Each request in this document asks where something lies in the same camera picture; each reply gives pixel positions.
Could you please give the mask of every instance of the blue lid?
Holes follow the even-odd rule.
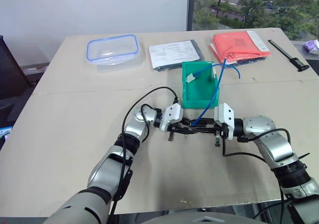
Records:
[[[138,41],[132,34],[92,40],[88,43],[86,59],[101,61],[134,56],[140,51]]]

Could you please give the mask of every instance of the white tabletop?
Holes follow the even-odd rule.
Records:
[[[159,85],[175,88],[181,97],[181,69],[154,72],[147,47],[195,38],[209,59],[203,40],[212,32],[138,34],[144,48],[142,65],[105,74],[97,73],[85,64],[83,56],[79,57],[84,54],[87,41],[98,36],[67,37],[0,152],[0,216],[49,216],[69,197],[86,188],[92,168],[114,144],[123,117],[134,101]],[[257,32],[264,40],[270,37],[278,44],[282,41],[281,45],[292,56],[301,59],[279,29]],[[274,62],[241,67],[242,81],[230,71],[225,74],[220,103],[227,102],[236,117],[264,114],[277,127],[288,129],[297,154],[311,153],[303,162],[308,173],[319,180],[318,77],[311,68],[297,72],[269,48]],[[278,68],[271,72],[270,66],[275,67],[274,64],[279,64]],[[168,91],[158,91],[145,100],[162,109],[171,101]],[[185,110],[184,116],[194,118],[200,112]],[[222,157],[221,148],[214,146],[214,136],[176,134],[174,142],[167,139],[168,133],[152,128],[150,138],[136,154],[134,174],[118,203],[117,213],[279,198],[277,180],[267,165],[246,156]],[[228,141],[226,149],[258,154],[253,143]]]

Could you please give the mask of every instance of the black chair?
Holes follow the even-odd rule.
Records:
[[[14,125],[34,87],[0,36],[0,127]]]

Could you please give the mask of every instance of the window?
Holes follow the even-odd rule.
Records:
[[[319,37],[319,0],[193,0],[188,11],[188,30],[280,27],[290,40]]]

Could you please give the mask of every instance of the green plastic container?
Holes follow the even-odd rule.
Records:
[[[189,61],[182,63],[183,69],[183,108],[203,109],[206,108],[210,100],[213,98],[217,85],[217,75],[212,77],[212,68],[203,71],[190,83],[186,82],[186,77],[191,73],[196,73],[206,67],[211,67],[213,62],[206,61]],[[218,106],[219,90],[215,101],[210,108]]]

